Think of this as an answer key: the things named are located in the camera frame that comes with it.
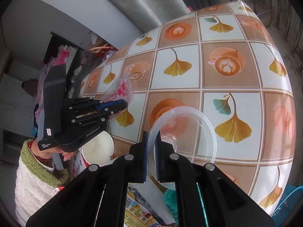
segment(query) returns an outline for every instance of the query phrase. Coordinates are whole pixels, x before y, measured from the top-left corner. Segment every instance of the hand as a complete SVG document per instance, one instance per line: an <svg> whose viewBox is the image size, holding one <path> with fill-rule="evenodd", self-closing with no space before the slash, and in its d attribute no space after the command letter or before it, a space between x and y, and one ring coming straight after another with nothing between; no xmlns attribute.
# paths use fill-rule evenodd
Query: hand
<svg viewBox="0 0 303 227"><path fill-rule="evenodd" d="M31 152L42 159L51 159L52 155L51 153L61 153L64 156L64 161L69 160L71 157L74 156L75 152L64 152L59 146L54 148L49 148L44 151L40 151L37 144L37 139L34 140L32 146L31 146Z"/></svg>

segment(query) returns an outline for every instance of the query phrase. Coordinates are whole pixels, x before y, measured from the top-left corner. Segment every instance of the transparent plastic bowl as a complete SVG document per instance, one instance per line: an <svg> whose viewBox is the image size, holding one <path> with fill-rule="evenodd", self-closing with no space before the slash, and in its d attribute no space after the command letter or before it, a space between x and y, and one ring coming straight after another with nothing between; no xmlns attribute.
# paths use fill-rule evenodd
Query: transparent plastic bowl
<svg viewBox="0 0 303 227"><path fill-rule="evenodd" d="M187 157L192 163L214 163L217 152L215 130L209 119L192 107L175 107L164 112L153 124L148 138L148 166L157 179L155 140L158 132L161 140L171 143L176 153ZM175 183L161 183L175 190Z"/></svg>

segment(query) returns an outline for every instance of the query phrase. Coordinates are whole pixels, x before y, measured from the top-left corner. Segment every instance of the blue plastic basket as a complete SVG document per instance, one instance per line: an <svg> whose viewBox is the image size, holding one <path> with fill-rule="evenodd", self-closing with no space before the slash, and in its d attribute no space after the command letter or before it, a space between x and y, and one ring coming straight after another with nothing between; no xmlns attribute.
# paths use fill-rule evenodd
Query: blue plastic basket
<svg viewBox="0 0 303 227"><path fill-rule="evenodd" d="M295 205L303 194L303 186L286 185L282 197L278 203L278 207L272 214L272 219L275 222L275 227L279 227L288 217Z"/></svg>

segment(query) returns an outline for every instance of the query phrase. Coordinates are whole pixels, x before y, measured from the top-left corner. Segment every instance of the red and white cup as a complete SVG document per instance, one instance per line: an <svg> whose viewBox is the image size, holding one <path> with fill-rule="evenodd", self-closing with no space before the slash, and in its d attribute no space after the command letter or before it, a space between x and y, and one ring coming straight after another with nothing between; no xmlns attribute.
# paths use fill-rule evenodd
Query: red and white cup
<svg viewBox="0 0 303 227"><path fill-rule="evenodd" d="M76 177L91 164L104 166L106 163L110 162L113 153L114 141L110 134L106 131L102 131L79 148L79 153L77 154L72 173Z"/></svg>

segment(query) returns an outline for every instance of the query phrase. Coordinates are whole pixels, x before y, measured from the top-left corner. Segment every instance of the table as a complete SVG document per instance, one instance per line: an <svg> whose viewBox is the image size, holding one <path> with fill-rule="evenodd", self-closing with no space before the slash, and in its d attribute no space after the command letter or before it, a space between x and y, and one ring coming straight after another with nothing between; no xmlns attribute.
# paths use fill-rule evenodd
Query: table
<svg viewBox="0 0 303 227"><path fill-rule="evenodd" d="M247 4L211 6L142 35L93 70L80 96L102 99L123 74L134 96L110 121L115 156L140 141L155 112L197 108L215 128L218 168L268 214L275 210L294 156L294 99L283 59ZM201 164L196 143L178 152Z"/></svg>

